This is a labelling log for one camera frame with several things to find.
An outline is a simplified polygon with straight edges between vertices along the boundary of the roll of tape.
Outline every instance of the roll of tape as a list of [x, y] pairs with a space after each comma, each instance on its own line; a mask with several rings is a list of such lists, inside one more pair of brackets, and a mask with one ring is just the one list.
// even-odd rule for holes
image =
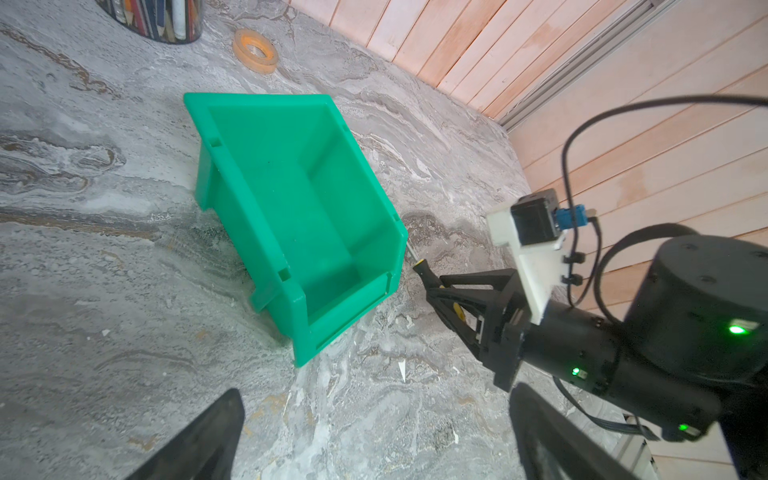
[[[258, 48], [264, 53], [264, 56], [260, 57], [251, 53], [248, 46]], [[243, 65], [263, 74], [270, 74], [275, 71], [277, 61], [280, 59], [271, 41], [267, 40], [262, 34], [246, 28], [235, 31], [232, 50], [235, 52], [237, 59], [243, 62]]]

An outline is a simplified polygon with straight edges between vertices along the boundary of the black cylindrical motor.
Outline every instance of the black cylindrical motor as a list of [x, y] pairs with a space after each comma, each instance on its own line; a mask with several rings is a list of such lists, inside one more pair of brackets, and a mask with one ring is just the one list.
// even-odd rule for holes
[[766, 283], [765, 247], [708, 235], [670, 239], [627, 312], [625, 338], [673, 375], [746, 380], [768, 362]]

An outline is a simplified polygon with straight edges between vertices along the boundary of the cable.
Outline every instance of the cable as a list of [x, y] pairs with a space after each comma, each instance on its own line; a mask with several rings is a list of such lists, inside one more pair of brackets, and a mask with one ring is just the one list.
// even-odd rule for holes
[[598, 251], [594, 255], [594, 262], [592, 263], [592, 271], [589, 273], [589, 278], [587, 279], [587, 285], [584, 287], [584, 291], [581, 292], [581, 295], [578, 297], [578, 300], [575, 302], [571, 300], [571, 284], [568, 284], [567, 287], [567, 293], [568, 293], [568, 304], [570, 304], [573, 307], [578, 306], [579, 303], [581, 303], [584, 298], [587, 296], [587, 292], [589, 292], [589, 286], [592, 284], [592, 281], [594, 279], [594, 275], [598, 270], [598, 264], [600, 263], [600, 252], [603, 250], [603, 231], [600, 229], [600, 221], [597, 217], [589, 217], [587, 219], [589, 223], [592, 224], [592, 227], [594, 228], [594, 234], [598, 237]]
[[598, 427], [608, 430], [609, 432], [618, 432], [618, 433], [624, 433], [625, 435], [642, 435], [648, 440], [659, 440], [659, 437], [656, 436], [655, 433], [653, 433], [648, 427], [645, 425], [640, 424], [640, 419], [637, 419], [637, 425], [632, 425], [629, 423], [619, 423], [619, 422], [612, 422], [610, 420], [604, 420], [599, 419], [598, 417], [593, 417], [592, 415], [588, 414], [586, 410], [584, 410], [584, 407], [581, 406], [581, 404], [570, 394], [568, 390], [565, 389], [565, 386], [563, 386], [560, 379], [556, 376], [552, 376], [552, 381], [554, 382], [554, 386], [558, 387], [558, 390], [560, 390], [560, 393], [563, 394], [563, 396], [568, 399], [568, 401], [576, 407], [576, 409], [583, 413], [588, 419], [590, 419], [595, 425]]
[[[571, 190], [571, 178], [568, 176], [568, 150], [571, 148], [571, 144], [573, 144], [574, 140], [576, 140], [576, 137], [578, 137], [582, 132], [584, 132], [589, 127], [591, 127], [592, 125], [596, 124], [599, 121], [603, 121], [606, 118], [627, 113], [629, 111], [643, 110], [645, 108], [665, 107], [668, 105], [705, 104], [705, 103], [706, 104], [738, 104], [738, 105], [750, 105], [754, 107], [768, 107], [768, 98], [750, 97], [746, 95], [683, 95], [680, 97], [658, 98], [656, 100], [641, 101], [636, 104], [629, 104], [623, 107], [606, 110], [603, 113], [595, 115], [594, 117], [585, 121], [576, 130], [574, 130], [571, 136], [568, 137], [568, 139], [563, 144], [563, 152], [561, 155], [561, 169], [563, 171], [563, 185], [565, 187], [565, 196], [566, 196], [566, 200], [568, 201], [568, 209], [571, 212], [571, 224], [574, 226], [574, 242], [573, 242], [573, 245], [571, 245], [571, 258], [574, 257], [574, 254], [576, 253], [576, 248], [578, 246], [578, 225], [576, 224], [576, 210], [574, 209], [574, 198], [573, 198], [573, 192]], [[573, 275], [573, 268], [574, 268], [574, 264], [569, 263], [568, 264], [569, 278]], [[582, 296], [585, 295], [589, 290], [589, 285], [590, 285], [590, 282], [588, 281], [587, 287], [584, 288], [584, 292], [582, 293]], [[571, 285], [569, 284], [567, 288], [568, 288], [568, 304], [570, 306], [578, 305], [581, 300], [578, 300], [574, 304], [573, 300], [571, 299]], [[607, 309], [603, 310], [601, 308], [601, 311], [603, 312], [603, 314], [605, 314], [607, 312]], [[610, 313], [608, 315], [612, 319], [615, 319], [615, 317], [613, 317]]]

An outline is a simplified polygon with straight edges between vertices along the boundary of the pencil holder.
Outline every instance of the pencil holder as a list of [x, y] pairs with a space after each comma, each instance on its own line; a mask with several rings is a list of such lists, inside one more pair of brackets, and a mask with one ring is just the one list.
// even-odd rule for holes
[[203, 31], [203, 0], [96, 0], [117, 22], [152, 40], [191, 43]]

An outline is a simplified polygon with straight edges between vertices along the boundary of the blue pencil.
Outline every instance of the blue pencil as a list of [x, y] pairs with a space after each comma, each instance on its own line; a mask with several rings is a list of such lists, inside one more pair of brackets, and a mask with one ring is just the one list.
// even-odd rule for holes
[[157, 18], [157, 36], [165, 33], [165, 0], [155, 0], [155, 17]]

